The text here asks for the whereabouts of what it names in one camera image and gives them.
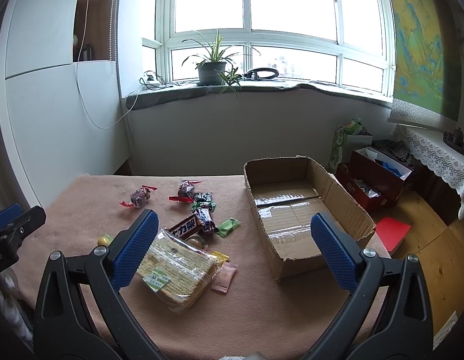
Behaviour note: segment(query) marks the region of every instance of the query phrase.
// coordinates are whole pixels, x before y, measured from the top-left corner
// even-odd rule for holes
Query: window sill
[[[318,91],[326,95],[346,97],[381,105],[386,108],[392,108],[392,98],[381,94],[371,94],[358,89],[354,90],[351,88],[339,87],[334,84],[298,81],[293,79],[246,81],[241,83],[241,88],[238,88],[237,92],[239,94],[243,92],[286,92],[298,89]],[[221,86],[197,86],[196,82],[173,85],[157,90],[147,89],[138,93],[134,110],[150,108],[155,105],[170,103],[176,100],[194,99],[212,93],[219,93],[221,90]],[[134,102],[135,96],[130,95],[126,102],[127,109],[130,109]]]

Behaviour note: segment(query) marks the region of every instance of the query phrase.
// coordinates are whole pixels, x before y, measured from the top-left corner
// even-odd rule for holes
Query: metal screw
[[[367,256],[367,257],[370,257],[370,258],[375,257],[376,254],[377,254],[377,253],[375,252],[375,250],[372,249],[371,247],[370,247],[370,248],[367,247],[367,248],[365,248],[365,249],[363,250],[363,255],[364,255],[364,256]]]
[[[415,255],[415,254],[409,254],[407,256],[407,259],[411,262],[411,263],[418,263],[418,257]]]
[[[94,254],[96,256],[102,256],[107,252],[107,248],[105,246],[98,246],[94,249]]]
[[[49,257],[52,261],[57,260],[60,257],[60,251],[53,251]]]

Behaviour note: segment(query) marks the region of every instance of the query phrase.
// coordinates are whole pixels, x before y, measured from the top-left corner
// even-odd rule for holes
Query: white cabinet
[[[7,37],[6,78],[72,63],[77,0],[17,0]]]
[[[78,175],[113,174],[130,156],[123,121],[108,130],[87,117],[77,63],[6,79],[10,126],[24,171],[42,206]],[[115,62],[79,63],[84,103],[101,127],[122,115]]]

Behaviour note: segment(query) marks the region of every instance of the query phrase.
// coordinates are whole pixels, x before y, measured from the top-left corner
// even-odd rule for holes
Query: open shelf
[[[92,59],[89,60],[109,60],[110,59],[110,21],[112,0],[77,0],[76,14],[74,21],[74,35],[77,36],[77,45],[73,47],[73,60],[84,61],[79,57],[79,48],[84,34],[85,15],[87,10],[87,28],[84,38],[84,46],[90,45],[92,49]]]

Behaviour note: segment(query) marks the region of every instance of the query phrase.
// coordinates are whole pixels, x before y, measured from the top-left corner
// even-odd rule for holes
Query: dark red box
[[[396,168],[402,174],[402,177],[396,176],[370,159],[369,156],[387,162]],[[386,195],[388,200],[394,202],[401,195],[406,178],[412,173],[410,169],[370,146],[354,150],[350,156],[348,168],[350,174],[354,175],[356,179],[363,180],[371,187],[378,189],[382,194]]]
[[[375,198],[369,198],[368,195],[357,185],[353,180],[359,179],[354,174],[350,173],[347,165],[344,163],[337,167],[335,174],[338,182],[342,184],[345,190],[355,199],[355,201],[367,212],[374,212],[381,208],[393,207],[396,202],[393,202],[387,198],[386,195],[382,194]]]

